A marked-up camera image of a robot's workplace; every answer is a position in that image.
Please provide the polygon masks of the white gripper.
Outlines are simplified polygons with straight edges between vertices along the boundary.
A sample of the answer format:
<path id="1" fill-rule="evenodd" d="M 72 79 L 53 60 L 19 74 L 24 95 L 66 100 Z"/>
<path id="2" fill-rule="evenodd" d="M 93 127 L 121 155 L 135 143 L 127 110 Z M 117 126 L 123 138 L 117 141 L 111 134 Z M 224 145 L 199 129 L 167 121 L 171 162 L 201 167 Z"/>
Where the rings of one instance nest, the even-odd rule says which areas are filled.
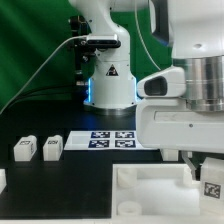
<path id="1" fill-rule="evenodd" d="M 224 154 L 224 112 L 193 112 L 180 99 L 143 99 L 136 108 L 136 133 L 145 148 L 181 150 L 194 181 L 201 166 L 187 151 Z"/>

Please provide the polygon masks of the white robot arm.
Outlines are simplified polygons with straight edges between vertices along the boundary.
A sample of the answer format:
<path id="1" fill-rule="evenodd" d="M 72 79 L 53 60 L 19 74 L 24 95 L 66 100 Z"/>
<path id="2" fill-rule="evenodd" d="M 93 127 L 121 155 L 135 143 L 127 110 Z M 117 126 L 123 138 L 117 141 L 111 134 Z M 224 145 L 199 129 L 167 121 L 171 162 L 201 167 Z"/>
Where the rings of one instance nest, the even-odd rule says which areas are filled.
<path id="1" fill-rule="evenodd" d="M 96 69 L 84 104 L 104 113 L 136 108 L 138 141 L 147 148 L 224 154 L 224 0 L 68 0 L 86 19 L 84 43 Z M 141 81 L 130 73 L 129 34 L 113 11 L 150 11 L 155 38 L 172 64 Z"/>

